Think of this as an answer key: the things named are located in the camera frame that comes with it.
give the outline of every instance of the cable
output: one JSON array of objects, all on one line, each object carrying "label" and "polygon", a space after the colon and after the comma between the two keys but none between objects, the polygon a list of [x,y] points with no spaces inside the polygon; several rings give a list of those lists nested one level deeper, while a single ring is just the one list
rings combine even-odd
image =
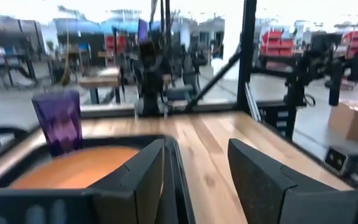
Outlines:
[{"label": "cable", "polygon": [[303,97],[303,99],[305,100],[305,103],[308,106],[316,106],[316,99],[310,95],[310,94],[305,94],[305,96]]}]

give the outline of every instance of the wooden tabletop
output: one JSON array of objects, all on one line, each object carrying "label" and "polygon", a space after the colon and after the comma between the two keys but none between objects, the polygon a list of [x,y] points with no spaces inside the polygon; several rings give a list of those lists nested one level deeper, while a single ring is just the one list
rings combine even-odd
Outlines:
[{"label": "wooden tabletop", "polygon": [[109,57],[112,58],[114,57],[114,53],[113,52],[98,52],[98,57]]},{"label": "wooden tabletop", "polygon": [[120,73],[116,67],[98,70],[94,76],[82,77],[78,81],[82,88],[97,88],[120,85]]},{"label": "wooden tabletop", "polygon": [[[83,135],[88,138],[138,134],[173,136],[180,146],[197,224],[247,223],[227,160],[229,138],[238,138],[288,167],[336,189],[350,189],[291,144],[241,112],[137,121],[131,118],[85,120],[82,127]],[[44,142],[45,137],[38,131],[2,156],[0,174]]]}]

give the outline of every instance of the computer screen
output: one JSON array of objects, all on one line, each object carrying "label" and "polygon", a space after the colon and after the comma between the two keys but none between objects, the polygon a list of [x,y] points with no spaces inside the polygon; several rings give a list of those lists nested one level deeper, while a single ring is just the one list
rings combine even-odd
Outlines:
[{"label": "computer screen", "polygon": [[147,26],[148,22],[143,19],[139,19],[139,24],[137,27],[137,42],[143,42],[147,40]]}]

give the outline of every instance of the desk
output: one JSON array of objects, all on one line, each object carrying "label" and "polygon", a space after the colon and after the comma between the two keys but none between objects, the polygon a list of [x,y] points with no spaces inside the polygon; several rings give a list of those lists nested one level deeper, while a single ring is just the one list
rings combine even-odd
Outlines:
[{"label": "desk", "polygon": [[80,78],[78,83],[80,87],[89,89],[92,104],[100,104],[99,87],[113,87],[116,94],[116,103],[121,103],[119,92],[121,78],[118,68],[113,67],[99,70],[91,77]]},{"label": "desk", "polygon": [[[197,224],[246,223],[227,160],[229,138],[238,138],[288,167],[336,189],[350,189],[291,144],[241,112],[187,114],[137,121],[101,118],[84,120],[82,126],[83,135],[88,137],[157,133],[173,136],[179,143]],[[0,158],[0,174],[44,142],[42,132],[37,131],[18,144]]]}]

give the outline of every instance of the blue wall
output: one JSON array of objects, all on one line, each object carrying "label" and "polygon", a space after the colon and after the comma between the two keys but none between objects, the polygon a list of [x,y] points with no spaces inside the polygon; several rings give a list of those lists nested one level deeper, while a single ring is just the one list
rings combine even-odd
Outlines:
[{"label": "blue wall", "polygon": [[[66,32],[68,28],[69,32],[111,34],[113,27],[119,30],[124,30],[126,32],[137,33],[138,21],[130,21],[130,22],[106,21],[106,22],[102,22],[99,25],[95,22],[90,22],[90,21],[76,21],[76,20],[66,21],[65,19],[56,19],[55,24],[58,33]],[[152,29],[159,29],[159,27],[160,27],[160,22],[154,22],[152,24]]]}]

